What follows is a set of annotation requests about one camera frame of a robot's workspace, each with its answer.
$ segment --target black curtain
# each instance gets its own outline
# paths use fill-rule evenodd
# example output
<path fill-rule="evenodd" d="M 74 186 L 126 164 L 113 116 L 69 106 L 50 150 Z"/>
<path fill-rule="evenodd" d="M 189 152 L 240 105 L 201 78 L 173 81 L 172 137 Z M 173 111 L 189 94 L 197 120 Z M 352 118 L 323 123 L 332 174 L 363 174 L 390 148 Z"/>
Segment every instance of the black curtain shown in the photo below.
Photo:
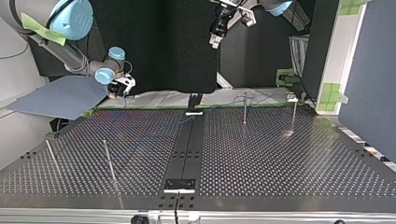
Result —
<path fill-rule="evenodd" d="M 215 4 L 208 0 L 91 0 L 107 49 L 124 48 L 134 65 L 133 94 L 217 87 L 217 53 L 209 45 Z"/>

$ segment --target wire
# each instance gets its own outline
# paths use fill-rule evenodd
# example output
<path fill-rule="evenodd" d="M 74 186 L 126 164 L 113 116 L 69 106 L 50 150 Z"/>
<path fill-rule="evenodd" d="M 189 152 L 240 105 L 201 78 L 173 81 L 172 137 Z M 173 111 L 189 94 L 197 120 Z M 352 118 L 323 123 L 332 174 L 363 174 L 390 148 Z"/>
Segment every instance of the wire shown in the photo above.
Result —
<path fill-rule="evenodd" d="M 132 70 L 134 70 L 134 67 L 132 66 L 132 63 L 130 63 L 129 61 L 125 61 L 125 62 L 128 63 L 129 66 L 130 66 L 129 72 L 127 72 L 127 74 L 131 74 Z"/>
<path fill-rule="evenodd" d="M 88 37 L 87 37 L 87 44 L 86 44 L 86 48 L 85 48 L 85 52 L 87 53 L 87 57 L 90 57 L 90 53 L 89 53 L 89 48 L 90 48 L 90 40 L 91 40 L 91 31 L 88 33 Z"/>
<path fill-rule="evenodd" d="M 124 109 L 126 108 L 126 95 L 124 95 L 123 97 L 122 97 L 122 99 L 124 100 Z"/>
<path fill-rule="evenodd" d="M 0 60 L 18 57 L 18 56 L 22 55 L 24 52 L 26 52 L 28 49 L 29 49 L 29 43 L 26 44 L 26 48 L 22 52 L 11 55 L 11 56 L 2 57 L 2 58 L 0 58 Z"/>
<path fill-rule="evenodd" d="M 47 29 L 50 28 L 50 24 L 53 22 L 53 20 L 66 8 L 68 7 L 74 0 L 67 0 L 63 5 L 61 5 L 52 15 L 49 17 L 49 20 L 47 21 L 46 27 Z"/>
<path fill-rule="evenodd" d="M 175 223 L 178 224 L 178 215 L 177 215 L 177 207 L 178 207 L 178 195 L 177 195 L 177 200 L 176 200 L 176 206 L 175 206 Z"/>
<path fill-rule="evenodd" d="M 244 102 L 244 101 L 231 102 L 231 103 L 225 104 L 225 105 L 214 105 L 213 108 L 209 108 L 207 110 L 204 110 L 203 113 L 207 113 L 207 112 L 212 111 L 214 109 L 217 109 L 217 108 L 220 108 L 220 107 L 224 107 L 224 106 L 227 106 L 227 105 L 232 105 L 234 103 L 239 103 L 239 102 Z M 129 149 L 127 149 L 126 152 L 124 152 L 121 155 L 119 155 L 118 157 L 114 158 L 113 161 L 116 162 L 116 161 L 122 160 L 123 158 L 128 156 L 127 154 L 130 151 L 133 151 L 133 150 L 137 149 L 138 147 L 140 147 L 141 144 L 143 144 L 146 141 L 148 141 L 149 139 L 151 139 L 154 135 L 156 135 L 156 134 L 158 134 L 160 132 L 163 132 L 163 131 L 171 128 L 171 127 L 174 127 L 174 126 L 177 126 L 177 125 L 181 125 L 181 124 L 185 124 L 185 123 L 187 123 L 187 122 L 189 122 L 190 120 L 193 120 L 193 119 L 195 119 L 195 116 L 191 116 L 191 117 L 189 117 L 188 119 L 185 119 L 185 120 L 177 120 L 177 121 L 170 122 L 168 124 L 163 125 L 158 131 L 153 132 L 153 133 L 148 133 L 148 134 L 144 135 L 142 138 L 140 138 L 139 140 L 133 142 L 131 147 Z"/>
<path fill-rule="evenodd" d="M 290 27 L 291 28 L 290 29 L 290 32 L 291 32 L 290 35 L 291 36 L 294 35 L 294 32 L 293 32 L 294 25 L 293 25 L 293 23 L 294 23 L 294 17 L 295 17 L 295 14 L 296 14 L 297 3 L 298 3 L 297 0 L 294 0 L 293 13 L 292 13 L 291 22 L 290 22 L 291 23 L 291 27 Z M 295 64 L 295 66 L 297 67 L 297 61 L 296 61 L 296 58 L 294 57 L 294 47 L 293 47 L 292 44 L 291 44 L 291 58 L 292 58 L 292 60 L 293 60 L 293 62 Z M 304 91 L 306 92 L 306 96 L 308 96 L 308 98 L 312 102 L 312 104 L 314 104 L 314 106 L 317 107 L 317 103 L 315 102 L 314 98 L 309 94 L 309 92 L 308 92 L 308 90 L 305 87 L 305 84 L 303 82 L 303 78 L 301 77 L 301 74 L 300 74 L 300 72 L 298 71 L 297 68 L 296 68 L 296 73 L 297 73 L 297 77 L 300 79 L 300 83 L 301 83 Z"/>

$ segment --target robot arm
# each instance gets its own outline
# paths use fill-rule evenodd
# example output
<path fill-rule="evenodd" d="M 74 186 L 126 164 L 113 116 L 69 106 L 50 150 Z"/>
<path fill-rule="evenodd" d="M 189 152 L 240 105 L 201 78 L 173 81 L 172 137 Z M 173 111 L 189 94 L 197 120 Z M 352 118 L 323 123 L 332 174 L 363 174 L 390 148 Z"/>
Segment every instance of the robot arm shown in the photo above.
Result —
<path fill-rule="evenodd" d="M 134 79 L 130 74 L 123 72 L 123 49 L 110 49 L 104 62 L 91 61 L 81 50 L 67 42 L 62 46 L 24 29 L 21 22 L 22 13 L 45 25 L 47 29 L 62 33 L 68 40 L 80 40 L 88 35 L 93 24 L 93 10 L 88 0 L 0 0 L 0 17 L 15 31 L 30 37 L 58 58 L 68 71 L 95 76 L 96 80 L 104 85 L 125 85 L 124 95 L 134 87 Z"/>
<path fill-rule="evenodd" d="M 210 26 L 210 41 L 213 49 L 217 49 L 228 30 L 235 24 L 235 14 L 240 13 L 241 22 L 246 27 L 257 23 L 254 13 L 249 8 L 262 5 L 274 16 L 282 15 L 292 4 L 292 0 L 209 0 L 218 4 L 215 10 L 215 20 Z"/>

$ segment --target vertical pin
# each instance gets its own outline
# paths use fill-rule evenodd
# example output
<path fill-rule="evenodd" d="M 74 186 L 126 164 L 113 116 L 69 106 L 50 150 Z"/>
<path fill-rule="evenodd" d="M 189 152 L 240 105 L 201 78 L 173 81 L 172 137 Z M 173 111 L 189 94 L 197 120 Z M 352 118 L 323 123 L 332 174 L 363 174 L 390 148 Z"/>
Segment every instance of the vertical pin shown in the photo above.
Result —
<path fill-rule="evenodd" d="M 247 122 L 247 116 L 248 116 L 248 94 L 245 92 L 245 100 L 244 100 L 244 124 L 248 123 Z"/>
<path fill-rule="evenodd" d="M 50 141 L 46 140 L 46 143 L 47 143 L 47 147 L 49 149 L 50 156 L 52 157 L 53 160 L 56 160 L 55 154 L 53 154 L 53 150 L 52 150 L 52 147 L 50 145 Z"/>
<path fill-rule="evenodd" d="M 107 156 L 107 161 L 108 161 L 108 166 L 110 167 L 110 172 L 111 175 L 113 177 L 114 181 L 117 181 L 116 179 L 116 174 L 114 173 L 114 169 L 113 169 L 113 162 L 111 161 L 111 157 L 110 157 L 110 151 L 108 150 L 108 146 L 107 146 L 107 141 L 103 140 L 103 146 L 105 148 L 105 152 L 106 152 L 106 156 Z"/>

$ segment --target green tape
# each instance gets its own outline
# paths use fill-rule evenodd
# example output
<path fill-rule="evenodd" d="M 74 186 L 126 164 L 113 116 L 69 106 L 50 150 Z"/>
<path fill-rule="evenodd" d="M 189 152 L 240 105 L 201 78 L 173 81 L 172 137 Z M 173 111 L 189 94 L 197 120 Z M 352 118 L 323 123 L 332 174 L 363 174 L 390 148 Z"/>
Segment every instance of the green tape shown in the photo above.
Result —
<path fill-rule="evenodd" d="M 340 15 L 358 15 L 361 11 L 361 5 L 365 4 L 367 0 L 342 0 Z"/>
<path fill-rule="evenodd" d="M 294 69 L 278 69 L 276 72 L 276 85 L 277 86 L 293 86 L 292 83 L 286 83 L 279 79 L 280 76 L 294 77 Z"/>
<path fill-rule="evenodd" d="M 34 31 L 42 37 L 64 46 L 64 43 L 66 42 L 64 34 L 47 29 L 38 21 L 24 13 L 21 14 L 21 22 L 24 29 Z"/>
<path fill-rule="evenodd" d="M 319 111 L 335 111 L 340 100 L 341 84 L 324 83 L 318 104 Z"/>

